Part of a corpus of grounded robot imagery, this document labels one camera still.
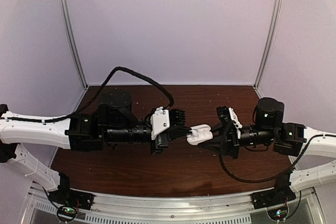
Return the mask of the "white oval charging case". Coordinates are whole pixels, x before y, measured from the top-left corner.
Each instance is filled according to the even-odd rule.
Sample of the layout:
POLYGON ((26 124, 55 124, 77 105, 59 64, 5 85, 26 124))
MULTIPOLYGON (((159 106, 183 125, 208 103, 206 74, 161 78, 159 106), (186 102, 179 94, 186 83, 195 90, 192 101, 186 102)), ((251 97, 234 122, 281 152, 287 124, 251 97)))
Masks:
POLYGON ((190 145, 195 146, 212 138, 211 127, 207 124, 201 124, 191 127, 191 134, 186 137, 186 140, 190 145))

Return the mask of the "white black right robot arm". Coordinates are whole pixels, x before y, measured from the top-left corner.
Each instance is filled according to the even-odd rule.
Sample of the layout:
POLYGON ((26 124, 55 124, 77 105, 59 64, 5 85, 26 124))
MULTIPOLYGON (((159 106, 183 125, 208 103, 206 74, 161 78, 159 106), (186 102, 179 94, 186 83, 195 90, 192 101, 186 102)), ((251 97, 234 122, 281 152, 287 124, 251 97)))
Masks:
POLYGON ((335 159, 335 134, 303 124, 285 123, 284 111, 283 102, 264 97, 258 100, 254 108, 253 123, 242 125, 233 108, 219 106, 216 113, 220 123, 214 127, 203 125, 197 133, 197 146, 217 152, 223 171, 238 182, 259 184, 283 178, 285 184, 279 184, 269 192, 269 199, 274 204, 281 203, 289 196, 289 188, 298 192, 334 182, 335 161, 304 170, 296 170, 295 166, 305 155, 335 159), (224 156, 237 159, 240 148, 255 148, 258 145, 271 146, 274 152, 295 157, 295 161, 277 175, 254 180, 240 178, 227 168, 224 156))

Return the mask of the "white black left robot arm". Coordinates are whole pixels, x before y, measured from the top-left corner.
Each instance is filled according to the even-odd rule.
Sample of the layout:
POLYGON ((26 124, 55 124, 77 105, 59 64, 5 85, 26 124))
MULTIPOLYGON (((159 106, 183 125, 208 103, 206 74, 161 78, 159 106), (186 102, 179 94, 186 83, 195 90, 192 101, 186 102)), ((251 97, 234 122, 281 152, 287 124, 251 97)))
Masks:
POLYGON ((185 112, 163 107, 150 114, 150 122, 132 113, 132 97, 122 90, 105 93, 91 114, 61 118, 22 116, 1 105, 1 163, 13 164, 26 177, 55 194, 64 205, 76 197, 69 178, 48 168, 23 146, 25 143, 55 146, 71 151, 100 151, 105 144, 150 144, 151 153, 161 153, 169 141, 191 134, 185 112))

